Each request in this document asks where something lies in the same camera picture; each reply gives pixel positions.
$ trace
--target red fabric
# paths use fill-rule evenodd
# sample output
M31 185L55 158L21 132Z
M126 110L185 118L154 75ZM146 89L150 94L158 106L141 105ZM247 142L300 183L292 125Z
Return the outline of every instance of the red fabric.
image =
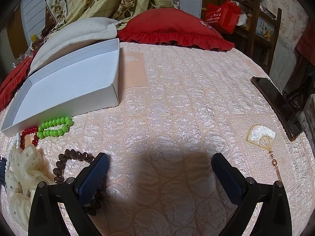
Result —
M21 87L29 71L33 58L27 57L5 78L0 87L0 112L7 107L14 94Z
M233 34L240 13L240 7L231 0L221 6L208 4L206 22L220 33Z
M175 8L151 9L131 19L118 31L124 42L198 46L204 50L229 51L234 44L223 39L204 21Z
M297 43L296 49L315 66L315 25L310 20L308 20L308 25Z

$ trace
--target cream fabric flower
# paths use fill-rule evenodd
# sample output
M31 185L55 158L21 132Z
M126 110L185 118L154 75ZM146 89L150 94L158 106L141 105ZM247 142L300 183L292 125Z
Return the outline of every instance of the cream fabric flower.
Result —
M28 230L28 220L37 184L45 181L53 184L39 170L42 167L42 156L33 144L24 151L14 149L10 169L5 178L7 182L7 202L13 219L25 230Z

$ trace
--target red shopping bag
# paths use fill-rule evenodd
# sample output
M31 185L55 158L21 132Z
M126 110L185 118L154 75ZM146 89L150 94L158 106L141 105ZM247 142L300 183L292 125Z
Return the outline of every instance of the red shopping bag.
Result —
M220 33L232 34L241 9L227 0L221 6L208 4L206 22Z

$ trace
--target open cardboard box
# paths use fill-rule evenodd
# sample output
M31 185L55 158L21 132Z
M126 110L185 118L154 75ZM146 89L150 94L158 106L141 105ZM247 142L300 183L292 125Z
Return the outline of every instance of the open cardboard box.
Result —
M7 137L45 121L118 106L119 39L67 54L32 74L7 111Z

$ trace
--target red ruffled pillow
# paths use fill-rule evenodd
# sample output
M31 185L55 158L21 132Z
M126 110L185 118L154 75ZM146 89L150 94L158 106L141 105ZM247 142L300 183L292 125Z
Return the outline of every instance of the red ruffled pillow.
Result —
M33 57L25 58L5 78L0 87L0 112L7 107L19 87L22 86L30 69Z
M175 8L142 12L118 31L117 37L124 42L198 46L204 50L229 51L234 47L203 20Z

